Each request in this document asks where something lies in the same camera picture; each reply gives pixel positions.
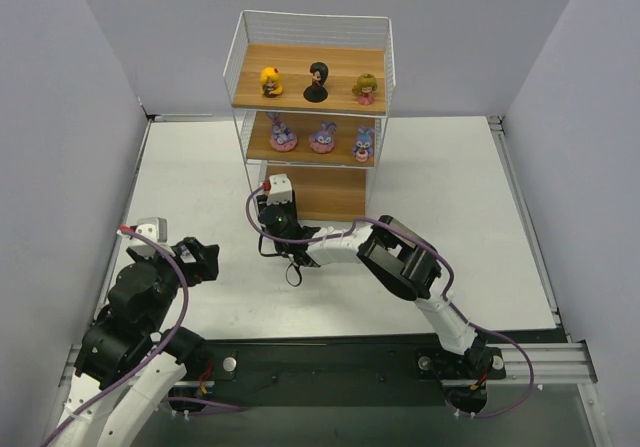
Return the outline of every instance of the wooden shelf board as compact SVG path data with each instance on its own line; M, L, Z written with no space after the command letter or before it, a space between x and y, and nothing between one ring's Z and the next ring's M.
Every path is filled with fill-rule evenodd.
M352 221L365 215L364 169L270 165L267 177L275 174L287 174L291 180L301 220Z
M343 115L318 115L282 113L280 119L298 137L298 145L289 152L278 152L271 140L271 119L264 112L256 112L256 118L247 148L247 159L271 160L279 162L309 162L313 164L353 165L357 167L373 167L375 159L370 157L366 162L358 162L353 155L358 127L363 125L375 129L375 119L371 117L348 117ZM318 154L309 146L309 136L320 130L320 122L335 122L338 127L335 139L336 146L327 154Z
M307 101L302 93L311 84L309 67L324 62L329 67L324 102ZM275 67L282 76L284 92L274 98L261 93L260 72ZM378 80L376 101L360 105L351 88L365 73ZM384 50L310 45L249 44L242 64L233 106L241 109L335 112L343 114L386 115Z

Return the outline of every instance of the toy figure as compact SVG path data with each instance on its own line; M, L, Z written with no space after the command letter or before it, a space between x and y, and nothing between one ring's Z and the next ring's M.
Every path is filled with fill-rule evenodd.
M327 122L324 121L320 123L320 127L321 129L318 132L309 136L309 145L314 152L326 154L331 152L336 146L334 134L336 133L337 127L333 122L327 124Z
M277 97L283 91L282 83L280 82L280 72L273 67L267 67L260 73L260 92L265 97Z
M358 127L356 145L353 146L353 155L358 162L366 162L369 157L373 157L373 134L375 131L371 127Z
M324 88L324 83L329 77L329 67L322 62L314 62L309 72L311 72L311 85L305 89L304 98L309 102L322 102L329 95Z
M362 74L358 77L356 85L353 86L351 92L358 96L360 105L371 105L375 98L373 92L378 89L378 82L372 74Z
M271 139L269 140L271 147L278 152L289 152L298 143L296 134L280 120L279 112L266 112L266 114L271 119Z

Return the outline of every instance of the gray floor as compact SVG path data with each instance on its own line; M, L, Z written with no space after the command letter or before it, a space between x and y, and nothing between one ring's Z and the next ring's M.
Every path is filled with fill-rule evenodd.
M522 394L493 387L487 410ZM456 420L447 407L256 408L185 422L158 411L134 447L204 446L590 447L591 433L575 386L546 386L521 407L493 420Z

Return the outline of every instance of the pink dress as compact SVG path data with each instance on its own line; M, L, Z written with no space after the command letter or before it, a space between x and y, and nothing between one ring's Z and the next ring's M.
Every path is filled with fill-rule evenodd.
M371 105L374 100L373 94L360 94L360 97L358 97L358 103L360 105Z

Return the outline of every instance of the purple bunny figurine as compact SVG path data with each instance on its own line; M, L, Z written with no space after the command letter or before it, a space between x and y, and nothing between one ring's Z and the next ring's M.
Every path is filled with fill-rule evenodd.
M279 112L266 112L266 114L271 119L271 139L269 140L271 147L279 152L289 152L298 143L296 134L280 120Z
M314 132L309 136L309 145L314 152L326 154L336 146L334 134L337 127L333 122L327 123L325 121L320 122L320 127L321 129L318 132Z
M373 157L373 134L375 131L371 127L358 127L356 145L353 146L353 155L358 162L366 162L369 157Z

